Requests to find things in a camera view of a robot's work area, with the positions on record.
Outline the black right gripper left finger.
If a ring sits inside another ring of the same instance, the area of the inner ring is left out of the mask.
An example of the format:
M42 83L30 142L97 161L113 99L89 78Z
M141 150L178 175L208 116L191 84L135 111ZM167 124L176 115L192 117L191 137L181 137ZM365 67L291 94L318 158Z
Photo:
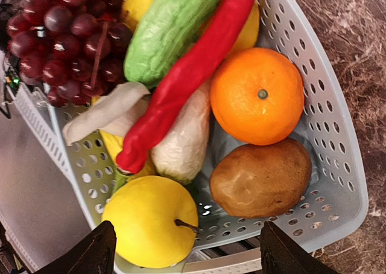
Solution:
M37 273L113 273L115 249L114 227L104 221L70 251Z

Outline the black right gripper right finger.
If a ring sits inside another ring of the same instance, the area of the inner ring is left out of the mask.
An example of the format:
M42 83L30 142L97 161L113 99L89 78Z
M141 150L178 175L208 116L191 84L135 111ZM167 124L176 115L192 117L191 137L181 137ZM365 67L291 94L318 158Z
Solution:
M263 273L335 273L310 256L275 223L266 221L260 234Z

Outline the orange fruit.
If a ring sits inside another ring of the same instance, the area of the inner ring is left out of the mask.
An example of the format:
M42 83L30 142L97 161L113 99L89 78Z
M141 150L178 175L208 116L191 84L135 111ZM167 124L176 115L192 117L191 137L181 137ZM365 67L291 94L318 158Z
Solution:
M215 119L229 135L254 145L275 144L288 137L301 118L302 76L277 51L246 49L218 68L210 103Z

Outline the green cucumber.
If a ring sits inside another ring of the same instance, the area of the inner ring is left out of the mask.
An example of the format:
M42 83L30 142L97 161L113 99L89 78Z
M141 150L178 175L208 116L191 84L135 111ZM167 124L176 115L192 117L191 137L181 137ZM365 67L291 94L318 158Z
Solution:
M199 27L219 1L154 0L130 41L124 61L126 80L149 89L158 86L195 42Z

